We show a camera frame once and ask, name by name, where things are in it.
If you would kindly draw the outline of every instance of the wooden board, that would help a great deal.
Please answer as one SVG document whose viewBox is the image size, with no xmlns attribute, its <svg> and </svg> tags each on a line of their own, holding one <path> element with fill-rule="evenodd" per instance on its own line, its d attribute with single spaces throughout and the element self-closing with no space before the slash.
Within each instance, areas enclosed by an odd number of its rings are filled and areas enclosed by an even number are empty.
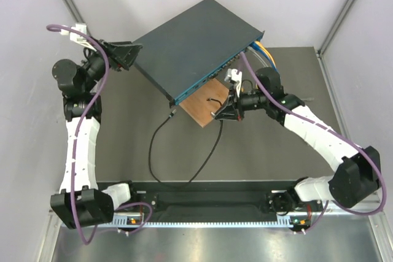
<svg viewBox="0 0 393 262">
<path fill-rule="evenodd" d="M 180 103 L 180 106 L 201 126 L 205 127 L 213 121 L 211 112 L 220 108 L 215 101 L 207 101 L 208 98 L 218 99 L 224 102 L 228 96 L 228 88 L 217 79 L 212 79 L 188 98 Z"/>
</svg>

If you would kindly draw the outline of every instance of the purple cable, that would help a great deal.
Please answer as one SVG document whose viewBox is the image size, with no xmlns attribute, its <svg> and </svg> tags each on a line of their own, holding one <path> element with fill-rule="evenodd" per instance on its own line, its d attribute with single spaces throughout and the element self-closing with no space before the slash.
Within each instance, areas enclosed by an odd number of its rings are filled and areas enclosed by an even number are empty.
<svg viewBox="0 0 393 262">
<path fill-rule="evenodd" d="M 80 223 L 79 223 L 79 219 L 78 219 L 78 214 L 76 211 L 76 204 L 75 204 L 75 159 L 76 159 L 76 146 L 77 146 L 77 138 L 78 138 L 78 134 L 79 134 L 79 130 L 80 130 L 80 126 L 82 124 L 82 121 L 84 120 L 84 118 L 86 117 L 86 114 L 88 113 L 88 111 L 91 109 L 91 107 L 94 105 L 95 101 L 98 99 L 98 96 L 101 94 L 105 84 L 106 84 L 106 80 L 109 74 L 109 60 L 108 57 L 105 53 L 105 51 L 103 50 L 103 48 L 97 43 L 97 41 L 95 41 L 93 38 L 91 38 L 90 36 L 81 33 L 75 29 L 72 29 L 70 27 L 67 26 L 61 26 L 61 25 L 47 25 L 47 30 L 51 31 L 51 32 L 60 32 L 61 30 L 66 30 L 75 34 L 78 34 L 84 38 L 86 38 L 87 41 L 89 41 L 90 44 L 92 44 L 92 46 L 94 46 L 94 48 L 96 48 L 100 54 L 102 55 L 104 62 L 105 62 L 105 73 L 102 79 L 102 83 L 99 86 L 97 93 L 93 96 L 93 98 L 91 99 L 91 101 L 88 103 L 87 107 L 85 108 L 84 112 L 82 113 L 82 115 L 80 116 L 79 122 L 76 126 L 76 130 L 75 130 L 75 139 L 74 139 L 74 144 L 72 146 L 72 158 L 73 161 L 71 163 L 71 211 L 72 211 L 72 216 L 74 217 L 74 222 L 75 222 L 75 226 L 76 229 L 78 230 L 79 236 L 82 240 L 82 242 L 85 245 L 88 245 L 89 243 L 91 243 L 91 241 L 93 240 L 93 237 L 96 233 L 97 230 L 97 226 L 94 227 L 93 232 L 91 233 L 91 236 L 88 240 L 86 240 L 84 233 L 82 231 L 82 228 L 80 227 Z"/>
<path fill-rule="evenodd" d="M 257 78 L 257 76 L 255 75 L 254 71 L 252 70 L 246 55 L 244 54 L 244 52 L 240 53 L 241 58 L 243 59 L 244 64 L 246 65 L 248 71 L 250 72 L 252 78 L 255 80 L 255 82 L 257 83 L 259 89 L 261 89 L 261 91 L 264 93 L 264 95 L 269 99 L 269 101 L 274 104 L 276 107 L 278 107 L 279 109 L 281 109 L 282 111 L 284 111 L 285 113 L 289 114 L 289 115 L 293 115 L 303 121 L 307 121 L 308 123 L 314 124 L 318 127 L 320 127 L 323 130 L 326 130 L 327 132 L 329 132 L 330 134 L 333 134 L 335 137 L 341 139 L 343 142 L 349 144 L 351 147 L 353 147 L 355 150 L 357 150 L 365 159 L 366 161 L 370 164 L 370 166 L 373 168 L 375 174 L 378 176 L 379 182 L 381 184 L 381 188 L 382 188 L 382 200 L 381 203 L 379 204 L 379 206 L 372 210 L 371 212 L 356 212 L 350 209 L 347 209 L 345 207 L 343 207 L 342 205 L 340 205 L 337 202 L 334 202 L 338 207 L 340 207 L 341 209 L 343 209 L 344 211 L 347 211 L 349 213 L 355 214 L 355 215 L 363 215 L 363 216 L 368 216 L 368 215 L 374 215 L 377 214 L 379 212 L 381 212 L 383 210 L 383 207 L 385 206 L 386 203 L 386 184 L 385 181 L 380 173 L 380 171 L 378 170 L 378 168 L 376 167 L 375 163 L 373 162 L 373 160 L 370 159 L 370 157 L 361 149 L 359 148 L 355 143 L 353 143 L 352 141 L 350 141 L 349 139 L 345 138 L 344 136 L 336 133 L 335 131 L 328 129 L 326 126 L 316 123 L 313 120 L 310 120 L 309 118 L 303 117 L 299 114 L 296 114 L 294 112 L 292 112 L 291 110 L 287 109 L 286 107 L 282 106 L 280 103 L 278 103 L 271 95 L 270 93 L 266 90 L 266 88 L 262 85 L 262 83 L 260 83 L 259 79 Z"/>
<path fill-rule="evenodd" d="M 134 207 L 134 206 L 146 206 L 146 207 L 148 207 L 149 208 L 149 214 L 145 218 L 145 220 L 140 224 L 139 227 L 137 227 L 133 231 L 127 231 L 128 235 L 134 234 L 134 233 L 137 233 L 138 231 L 140 231 L 142 229 L 142 227 L 145 226 L 145 224 L 147 222 L 149 222 L 149 220 L 150 220 L 150 218 L 152 217 L 152 214 L 153 214 L 152 206 L 150 204 L 146 203 L 146 202 L 132 202 L 131 204 L 125 204 L 125 205 L 120 206 L 119 208 L 117 208 L 116 211 L 122 210 L 122 209 L 126 209 L 126 208 L 129 208 L 129 207 Z M 98 232 L 96 234 L 96 236 L 100 236 L 102 233 L 109 233 L 109 232 L 114 232 L 114 231 L 118 231 L 118 229 L 115 229 L 115 228 L 104 229 L 104 230 Z M 82 243 L 82 244 L 78 245 L 73 251 L 69 252 L 69 251 L 66 250 L 66 245 L 65 245 L 65 242 L 64 242 L 64 235 L 61 238 L 62 238 L 62 240 L 61 240 L 60 246 L 61 246 L 61 249 L 62 249 L 63 254 L 65 256 L 72 256 L 73 254 L 75 254 L 80 249 L 80 247 L 82 247 L 84 245 Z"/>
</svg>

